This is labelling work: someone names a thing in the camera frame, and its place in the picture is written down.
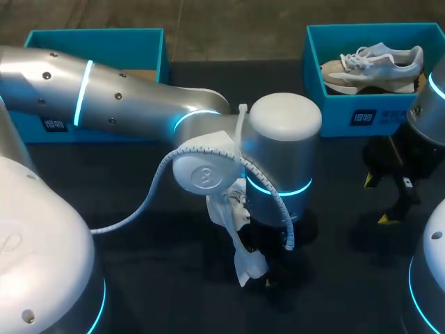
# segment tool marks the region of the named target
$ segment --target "glowing blue ring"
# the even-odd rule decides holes
[[[79,126],[79,119],[81,117],[81,109],[82,109],[82,104],[83,104],[83,97],[85,96],[85,90],[86,90],[86,86],[88,85],[88,81],[90,78],[90,72],[91,72],[91,68],[92,68],[92,63],[93,61],[88,61],[86,63],[86,67],[85,67],[85,72],[83,73],[82,76],[82,81],[81,81],[81,88],[79,90],[79,96],[77,97],[77,103],[76,103],[76,111],[74,112],[74,125],[76,127]]]
[[[247,179],[247,181],[258,191],[265,193],[267,195],[270,195],[270,191],[269,190],[265,190],[263,188],[261,188],[260,186],[257,186],[248,176],[245,177]],[[294,196],[297,195],[299,193],[302,193],[303,191],[305,191],[307,188],[309,188],[309,186],[312,183],[312,179],[310,179],[310,181],[301,189],[295,190],[295,191],[285,191],[285,192],[278,192],[278,194],[280,195],[280,197],[287,197],[287,196]]]
[[[434,81],[432,80],[432,74],[428,77],[428,81],[430,82],[431,88],[442,98],[445,100],[445,93],[440,90],[439,87],[436,86]]]
[[[419,305],[417,304],[417,301],[414,297],[414,294],[412,293],[412,287],[411,287],[411,265],[412,265],[412,260],[414,258],[411,259],[411,263],[410,263],[410,270],[408,271],[408,285],[410,286],[410,292],[411,292],[411,297],[412,297],[412,301],[414,301],[414,304],[417,308],[417,311],[419,311],[419,314],[422,316],[423,320],[427,323],[427,325],[429,325],[429,327],[432,329],[432,331],[436,334],[440,334],[440,332],[428,321],[428,319],[426,319],[425,315],[422,313]]]
[[[103,313],[104,307],[105,307],[105,298],[106,298],[106,284],[105,284],[105,279],[104,279],[104,297],[102,299],[102,305],[100,307],[100,311],[99,311],[99,314],[97,315],[96,321],[94,322],[94,324],[91,326],[90,330],[86,334],[91,334],[94,331],[94,329],[96,328],[97,324],[99,323],[100,317],[102,316],[102,313]]]
[[[192,111],[191,113],[187,113],[186,115],[182,116],[177,122],[175,127],[173,128],[173,133],[176,131],[176,128],[187,118],[189,118],[190,116],[196,115],[198,113],[212,113],[214,115],[220,115],[219,112],[217,111],[213,111],[213,110],[196,110],[196,111]]]

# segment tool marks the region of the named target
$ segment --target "blue box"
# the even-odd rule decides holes
[[[392,49],[421,46],[427,77],[445,54],[445,35],[435,23],[307,27],[303,79],[308,98],[318,105],[323,115],[321,136],[389,135],[404,121],[416,94],[328,95],[323,82],[322,64],[340,59],[340,54],[353,54],[359,47],[379,42]],[[353,122],[356,115],[367,121]]]
[[[34,30],[24,46],[53,49],[123,70],[156,70],[156,81],[168,83],[170,68],[163,29]],[[140,141],[14,111],[10,114],[25,143]]]

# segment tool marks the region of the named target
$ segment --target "black tabletop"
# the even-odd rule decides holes
[[[251,104],[269,93],[303,94],[300,65],[173,63],[171,83],[217,90],[233,106]],[[385,209],[397,196],[391,180],[364,189],[365,142],[321,140],[309,191],[318,238],[298,250],[313,276],[293,292],[290,312],[239,287],[228,235],[208,219],[204,198],[180,189],[169,170],[148,212],[130,226],[95,237],[112,333],[402,333],[410,256],[396,255],[390,265],[377,267],[368,253],[353,250],[348,238],[361,216]],[[115,223],[139,206],[169,149],[158,143],[30,147],[42,178],[91,228]],[[422,205],[410,212],[406,224],[422,229],[445,198],[444,175],[441,166],[420,183]]]

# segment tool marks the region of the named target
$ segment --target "white sneaker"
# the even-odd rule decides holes
[[[339,61],[321,66],[325,85],[339,93],[357,94],[366,87],[391,93],[414,93],[414,82],[423,69],[423,50],[393,50],[383,43],[341,54]]]

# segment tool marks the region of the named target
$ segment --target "logo label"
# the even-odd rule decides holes
[[[47,120],[41,118],[41,121],[47,132],[68,132],[67,125],[61,120]]]
[[[375,109],[357,109],[350,120],[351,126],[364,126],[373,124]]]

